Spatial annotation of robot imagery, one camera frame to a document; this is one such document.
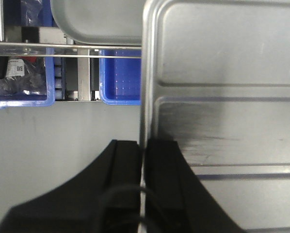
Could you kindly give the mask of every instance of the metal tray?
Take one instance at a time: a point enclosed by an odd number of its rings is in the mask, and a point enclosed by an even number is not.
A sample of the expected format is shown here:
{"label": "metal tray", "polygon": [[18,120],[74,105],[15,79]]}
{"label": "metal tray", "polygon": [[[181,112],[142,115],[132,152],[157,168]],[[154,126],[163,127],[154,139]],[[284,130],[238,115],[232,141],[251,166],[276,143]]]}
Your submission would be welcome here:
{"label": "metal tray", "polygon": [[241,227],[288,232],[290,0],[149,0],[143,30],[141,145],[178,141]]}
{"label": "metal tray", "polygon": [[53,17],[85,44],[140,45],[145,0],[51,0]]}

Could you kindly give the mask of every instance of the label sticker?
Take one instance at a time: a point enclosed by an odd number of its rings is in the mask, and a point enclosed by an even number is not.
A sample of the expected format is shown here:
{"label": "label sticker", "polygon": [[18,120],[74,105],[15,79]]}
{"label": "label sticker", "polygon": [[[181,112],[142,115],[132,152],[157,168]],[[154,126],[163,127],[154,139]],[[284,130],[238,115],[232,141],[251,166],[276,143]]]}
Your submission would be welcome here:
{"label": "label sticker", "polygon": [[10,59],[7,65],[6,77],[24,76],[24,61],[22,59]]}

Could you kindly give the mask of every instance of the plastic bag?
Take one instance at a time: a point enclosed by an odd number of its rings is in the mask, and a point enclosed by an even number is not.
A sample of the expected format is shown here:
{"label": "plastic bag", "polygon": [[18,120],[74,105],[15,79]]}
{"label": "plastic bag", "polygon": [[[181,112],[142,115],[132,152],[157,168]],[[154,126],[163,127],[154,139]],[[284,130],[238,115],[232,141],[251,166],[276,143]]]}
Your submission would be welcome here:
{"label": "plastic bag", "polygon": [[10,57],[6,77],[0,79],[0,96],[47,95],[44,58],[35,62]]}
{"label": "plastic bag", "polygon": [[22,26],[39,27],[43,25],[43,0],[21,0]]}

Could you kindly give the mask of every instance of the black cable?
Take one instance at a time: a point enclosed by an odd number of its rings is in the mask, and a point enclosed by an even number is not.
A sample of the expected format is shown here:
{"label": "black cable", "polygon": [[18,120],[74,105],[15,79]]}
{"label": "black cable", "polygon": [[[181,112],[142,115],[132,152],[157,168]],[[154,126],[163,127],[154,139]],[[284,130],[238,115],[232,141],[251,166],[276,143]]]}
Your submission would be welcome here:
{"label": "black cable", "polygon": [[109,202],[113,199],[115,194],[118,193],[123,193],[123,192],[143,192],[146,194],[146,197],[148,200],[151,201],[153,207],[158,211],[158,213],[161,215],[163,221],[166,223],[169,229],[174,229],[172,226],[171,222],[169,221],[168,217],[165,215],[163,212],[161,206],[159,205],[159,201],[156,197],[156,195],[149,189],[145,187],[140,187],[138,185],[132,185],[132,184],[126,184],[126,185],[121,185],[117,187],[112,187],[108,189],[103,196],[101,197],[100,200],[100,207],[99,211],[97,213],[97,218],[95,220],[95,225],[91,227],[91,232],[92,233],[102,233],[103,231],[103,226],[104,226],[104,218],[106,215],[106,210],[107,210],[107,205]]}

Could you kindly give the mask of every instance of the blue crate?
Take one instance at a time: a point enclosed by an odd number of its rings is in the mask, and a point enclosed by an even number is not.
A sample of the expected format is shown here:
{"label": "blue crate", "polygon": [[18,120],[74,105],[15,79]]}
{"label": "blue crate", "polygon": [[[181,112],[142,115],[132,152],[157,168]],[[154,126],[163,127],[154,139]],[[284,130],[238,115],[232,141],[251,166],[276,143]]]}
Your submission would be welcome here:
{"label": "blue crate", "polygon": [[[100,55],[141,56],[139,50],[101,50]],[[111,105],[140,105],[141,59],[100,58],[100,97]]]}
{"label": "blue crate", "polygon": [[[43,24],[44,26],[52,26],[52,14],[50,9],[50,1],[43,1]],[[53,54],[53,49],[47,49],[47,54]],[[54,63],[53,57],[45,58],[45,72],[47,95],[13,95],[0,96],[0,109],[6,107],[45,107],[50,106],[55,101],[54,88]]]}

